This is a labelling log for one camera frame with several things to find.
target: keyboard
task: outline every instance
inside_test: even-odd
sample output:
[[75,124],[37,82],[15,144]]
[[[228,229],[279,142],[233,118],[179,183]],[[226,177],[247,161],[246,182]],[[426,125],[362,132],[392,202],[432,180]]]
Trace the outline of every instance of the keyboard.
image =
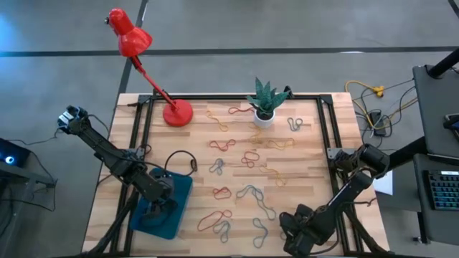
[[459,211],[459,171],[426,171],[435,210]]

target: green succulent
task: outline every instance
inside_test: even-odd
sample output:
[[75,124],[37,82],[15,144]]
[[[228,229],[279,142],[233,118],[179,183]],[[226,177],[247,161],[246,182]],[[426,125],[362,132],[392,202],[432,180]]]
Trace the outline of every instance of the green succulent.
[[274,109],[280,106],[290,93],[290,91],[287,91],[276,95],[276,88],[271,90],[270,82],[266,83],[263,87],[263,84],[258,78],[255,78],[255,91],[257,93],[256,99],[251,96],[247,96],[246,98],[249,100],[254,109],[258,110],[261,115],[269,117],[273,116]]

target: red desk lamp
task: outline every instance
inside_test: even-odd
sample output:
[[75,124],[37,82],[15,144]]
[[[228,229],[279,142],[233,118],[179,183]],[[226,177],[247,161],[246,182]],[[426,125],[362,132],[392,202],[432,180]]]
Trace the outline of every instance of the red desk lamp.
[[113,9],[110,11],[108,18],[105,20],[113,28],[118,36],[118,48],[120,53],[131,58],[131,61],[138,72],[140,72],[148,82],[158,91],[168,104],[164,107],[163,118],[168,125],[184,126],[193,118],[193,109],[186,100],[173,100],[149,77],[142,67],[138,55],[145,51],[152,43],[151,36],[135,27],[130,21],[128,15],[122,9]]

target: blue mat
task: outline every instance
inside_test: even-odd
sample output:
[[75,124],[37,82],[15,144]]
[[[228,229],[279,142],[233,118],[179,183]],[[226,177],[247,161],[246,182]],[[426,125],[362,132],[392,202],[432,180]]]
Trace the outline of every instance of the blue mat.
[[[160,172],[160,168],[155,168],[150,174]],[[177,173],[168,172],[174,180],[174,194],[172,199],[177,202],[177,207],[170,214],[161,214],[151,221],[141,222],[142,215],[148,208],[148,201],[144,197],[138,202],[131,220],[131,229],[152,234],[164,239],[173,239],[179,233],[181,218],[184,215],[188,197],[191,193],[193,179],[189,176],[178,176]]]

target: lamp shade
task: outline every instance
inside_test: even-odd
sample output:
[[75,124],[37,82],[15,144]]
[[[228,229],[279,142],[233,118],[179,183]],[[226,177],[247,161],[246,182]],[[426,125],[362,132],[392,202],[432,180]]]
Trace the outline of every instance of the lamp shade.
[[122,9],[112,9],[108,23],[118,36],[118,48],[124,57],[134,57],[150,47],[153,38],[135,27]]

